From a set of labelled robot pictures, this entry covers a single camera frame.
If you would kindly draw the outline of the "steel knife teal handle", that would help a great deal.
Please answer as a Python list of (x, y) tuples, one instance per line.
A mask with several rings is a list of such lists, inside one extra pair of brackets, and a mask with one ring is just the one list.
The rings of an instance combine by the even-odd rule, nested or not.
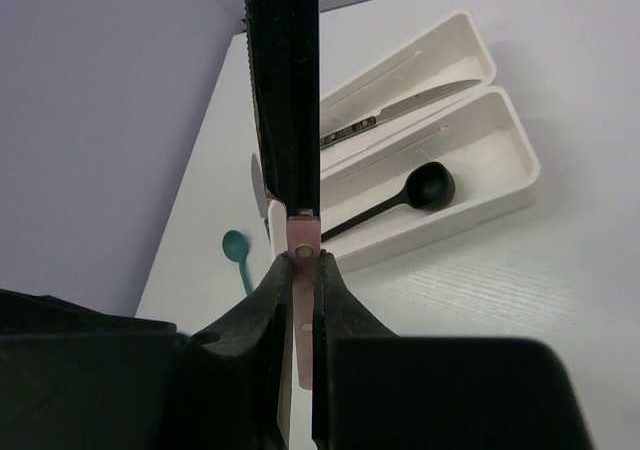
[(266, 232), (269, 232), (268, 209), (269, 203), (264, 187), (264, 181), (261, 173), (261, 164), (256, 153), (251, 156), (251, 177), (252, 186), (259, 216), (263, 220)]

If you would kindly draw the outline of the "pink handled steak knife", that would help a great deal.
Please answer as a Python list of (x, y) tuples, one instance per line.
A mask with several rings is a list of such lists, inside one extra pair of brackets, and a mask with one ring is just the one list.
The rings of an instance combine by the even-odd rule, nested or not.
[(245, 0), (245, 22), (262, 175), (286, 210), (298, 381), (309, 390), (321, 253), (319, 0)]

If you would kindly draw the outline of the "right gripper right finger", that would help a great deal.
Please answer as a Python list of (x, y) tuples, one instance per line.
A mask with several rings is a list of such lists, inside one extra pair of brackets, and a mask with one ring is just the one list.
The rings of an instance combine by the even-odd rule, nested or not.
[(320, 449), (589, 449), (566, 369), (526, 338), (401, 337), (320, 257), (311, 436)]

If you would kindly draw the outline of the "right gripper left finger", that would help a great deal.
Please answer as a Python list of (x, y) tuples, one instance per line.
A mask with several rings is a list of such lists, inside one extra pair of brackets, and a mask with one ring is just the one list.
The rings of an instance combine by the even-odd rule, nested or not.
[(1, 294), (5, 449), (280, 449), (278, 264), (193, 335)]

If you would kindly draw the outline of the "steel knife dark handle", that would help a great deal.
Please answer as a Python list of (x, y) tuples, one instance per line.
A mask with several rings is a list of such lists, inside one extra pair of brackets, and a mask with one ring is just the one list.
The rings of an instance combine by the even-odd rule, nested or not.
[(456, 93), (479, 84), (479, 79), (467, 79), (439, 85), (388, 105), (377, 115), (372, 115), (343, 127), (320, 139), (320, 149), (329, 148), (337, 143), (348, 140), (390, 120), (394, 120), (412, 111), (431, 105)]

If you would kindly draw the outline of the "black measuring spoon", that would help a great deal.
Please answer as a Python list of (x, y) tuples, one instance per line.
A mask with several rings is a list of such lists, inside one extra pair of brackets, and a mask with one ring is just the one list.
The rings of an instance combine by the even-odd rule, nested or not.
[(455, 179), (442, 163), (425, 163), (407, 176), (403, 187), (396, 195), (324, 231), (321, 241), (327, 242), (397, 206), (405, 205), (423, 212), (440, 211), (451, 203), (455, 192)]

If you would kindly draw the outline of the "teal plastic spoon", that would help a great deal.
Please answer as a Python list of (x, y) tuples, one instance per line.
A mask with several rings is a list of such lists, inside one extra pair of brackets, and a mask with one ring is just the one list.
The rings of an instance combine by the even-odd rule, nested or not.
[(253, 291), (253, 285), (250, 281), (247, 267), (247, 258), (250, 251), (248, 239), (238, 230), (229, 230), (223, 236), (222, 250), (230, 261), (238, 265), (244, 291), (247, 295), (250, 295)]

